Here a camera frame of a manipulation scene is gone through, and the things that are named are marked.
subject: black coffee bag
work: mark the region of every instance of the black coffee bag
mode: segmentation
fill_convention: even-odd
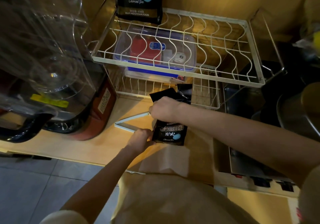
[[[151,93],[152,101],[157,101],[164,96],[191,104],[192,84],[177,84],[178,92],[169,88],[160,92]],[[187,134],[187,127],[180,123],[169,123],[157,120],[153,129],[152,140],[158,143],[183,146]]]
[[[162,0],[116,0],[116,15],[126,20],[161,24]]]

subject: yellow label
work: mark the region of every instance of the yellow label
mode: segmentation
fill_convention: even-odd
[[[61,107],[61,108],[67,108],[68,104],[69,104],[68,101],[54,100],[54,99],[43,97],[43,96],[38,95],[38,94],[33,94],[30,99],[34,100],[34,101],[41,102],[41,103],[58,106],[58,107]]]

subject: beige shirt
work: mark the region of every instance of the beige shirt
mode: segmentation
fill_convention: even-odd
[[[212,186],[179,176],[131,174],[119,181],[118,204],[111,223],[219,223],[257,224],[241,207]],[[302,186],[299,208],[304,223],[319,223],[320,166]],[[48,215],[41,224],[87,224],[70,210]]]

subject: hand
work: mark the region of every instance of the hand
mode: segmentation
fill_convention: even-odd
[[[187,105],[178,102],[169,97],[162,97],[153,103],[149,108],[149,112],[154,119],[175,123],[179,122],[179,108],[180,106]]]
[[[136,130],[127,143],[127,147],[138,156],[143,153],[149,146],[154,145],[151,141],[153,132],[150,129]]]

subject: plastic storage container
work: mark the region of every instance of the plastic storage container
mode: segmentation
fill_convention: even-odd
[[[177,70],[175,73],[128,67],[130,71],[177,78],[179,71],[194,72],[197,61],[195,39],[170,30],[132,26],[122,32],[114,49],[114,60]]]

